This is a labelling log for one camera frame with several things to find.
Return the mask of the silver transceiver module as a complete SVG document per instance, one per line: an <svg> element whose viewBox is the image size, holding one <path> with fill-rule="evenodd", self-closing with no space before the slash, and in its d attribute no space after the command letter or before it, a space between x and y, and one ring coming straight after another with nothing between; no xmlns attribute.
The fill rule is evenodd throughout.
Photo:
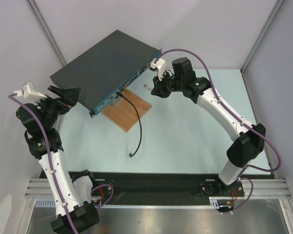
<svg viewBox="0 0 293 234"><path fill-rule="evenodd" d="M146 84L144 85L144 88L146 88L146 89L149 90L149 91L152 91L152 89L153 89L151 86L146 85Z"/></svg>

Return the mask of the dark grey network switch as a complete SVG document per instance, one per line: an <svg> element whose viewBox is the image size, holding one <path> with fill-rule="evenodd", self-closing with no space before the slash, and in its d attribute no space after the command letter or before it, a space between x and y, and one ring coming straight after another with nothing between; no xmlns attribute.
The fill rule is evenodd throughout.
<svg viewBox="0 0 293 234"><path fill-rule="evenodd" d="M115 30L50 78L61 89L80 88L78 102L93 117L146 71L161 52Z"/></svg>

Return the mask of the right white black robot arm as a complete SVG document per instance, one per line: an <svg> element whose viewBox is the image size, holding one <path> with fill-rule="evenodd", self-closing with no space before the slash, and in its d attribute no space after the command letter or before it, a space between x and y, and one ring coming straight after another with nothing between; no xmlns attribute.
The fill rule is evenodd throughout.
<svg viewBox="0 0 293 234"><path fill-rule="evenodd" d="M195 104L205 109L225 129L233 144L227 150L228 160L218 174L215 190L221 196L228 195L232 184L241 176L246 165L264 149L266 129L242 118L205 77L197 77L187 57L172 62L173 73L169 74L165 60L159 58L150 64L157 73L153 78L153 96L167 98L172 92L181 92Z"/></svg>

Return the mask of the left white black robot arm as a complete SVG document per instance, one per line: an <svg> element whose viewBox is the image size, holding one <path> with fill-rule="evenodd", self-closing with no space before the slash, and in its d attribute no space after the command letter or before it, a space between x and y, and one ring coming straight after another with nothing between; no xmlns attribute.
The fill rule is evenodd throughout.
<svg viewBox="0 0 293 234"><path fill-rule="evenodd" d="M51 222L52 230L57 234L79 234L100 221L91 201L98 183L89 170L70 176L61 137L54 125L59 116L77 104L81 89L49 86L48 90L57 98L36 91L28 81L9 98L20 105L16 117L26 128L24 138L30 154L42 167L54 197L56 219Z"/></svg>

